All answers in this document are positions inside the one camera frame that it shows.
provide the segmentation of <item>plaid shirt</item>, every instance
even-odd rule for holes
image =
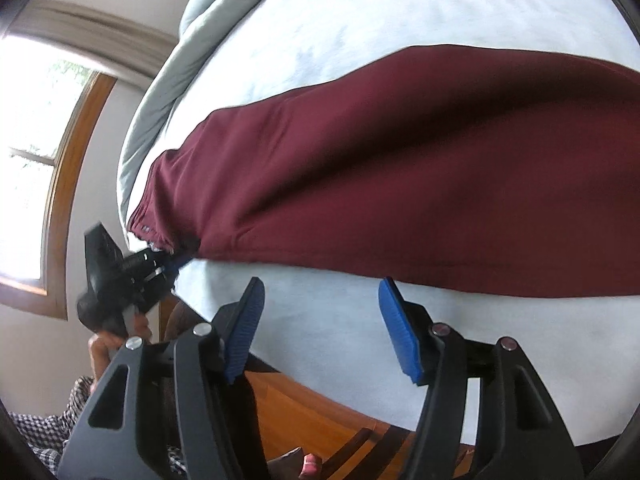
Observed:
[[[20,431],[31,450],[54,475],[58,471],[60,458],[71,436],[78,417],[84,408],[94,382],[91,377],[80,377],[74,384],[62,415],[36,416],[9,413],[15,427]],[[180,450],[167,447],[169,465],[174,473],[185,477],[187,469]]]

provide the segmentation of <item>white bed sheet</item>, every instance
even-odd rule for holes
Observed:
[[[147,155],[148,170],[212,110],[340,77],[411,44],[565,52],[640,70],[640,48],[610,0],[263,0],[210,58]],[[131,239],[132,248],[139,243]],[[236,301],[251,276],[267,288],[252,347],[306,386],[413,429],[424,389],[404,377],[377,306],[378,280],[273,265],[193,262],[177,294],[204,317]],[[407,299],[467,338],[516,337],[576,444],[619,433],[640,402],[640,298],[538,300],[401,285]],[[473,442],[478,385],[463,441]]]

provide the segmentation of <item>hand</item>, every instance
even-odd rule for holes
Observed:
[[[151,339],[151,329],[149,328],[149,320],[144,314],[136,314],[133,320],[134,333],[132,335],[140,336],[145,341]],[[98,380],[104,374],[109,366],[109,350],[117,350],[124,345],[124,339],[110,332],[100,331],[89,339],[89,358],[91,359],[91,370],[94,374],[94,384],[91,386],[93,393]]]

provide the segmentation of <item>floor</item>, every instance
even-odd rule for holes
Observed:
[[[248,372],[267,459],[302,446],[322,457],[322,478],[395,480],[414,434],[369,418],[277,372]],[[454,478],[468,472],[472,449],[461,446]]]

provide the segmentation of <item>maroon pants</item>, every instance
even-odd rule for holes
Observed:
[[[514,296],[640,293],[640,74],[410,47],[212,112],[129,222],[199,256]]]

